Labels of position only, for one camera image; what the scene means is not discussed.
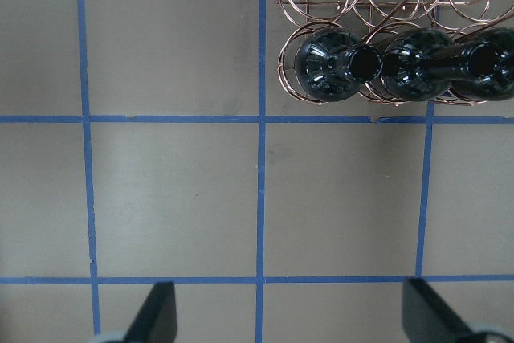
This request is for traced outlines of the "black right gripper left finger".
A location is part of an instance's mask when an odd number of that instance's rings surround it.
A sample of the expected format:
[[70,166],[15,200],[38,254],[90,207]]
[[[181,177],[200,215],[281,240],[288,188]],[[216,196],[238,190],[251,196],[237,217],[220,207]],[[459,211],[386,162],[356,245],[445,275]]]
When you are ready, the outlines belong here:
[[175,342],[177,306],[173,282],[153,285],[123,342]]

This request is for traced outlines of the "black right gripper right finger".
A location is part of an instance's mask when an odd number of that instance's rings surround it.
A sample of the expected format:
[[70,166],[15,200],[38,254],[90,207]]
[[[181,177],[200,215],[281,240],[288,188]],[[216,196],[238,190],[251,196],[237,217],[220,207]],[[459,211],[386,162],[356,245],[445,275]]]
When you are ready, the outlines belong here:
[[475,333],[421,278],[407,278],[402,284],[402,327],[415,343],[486,342],[486,333]]

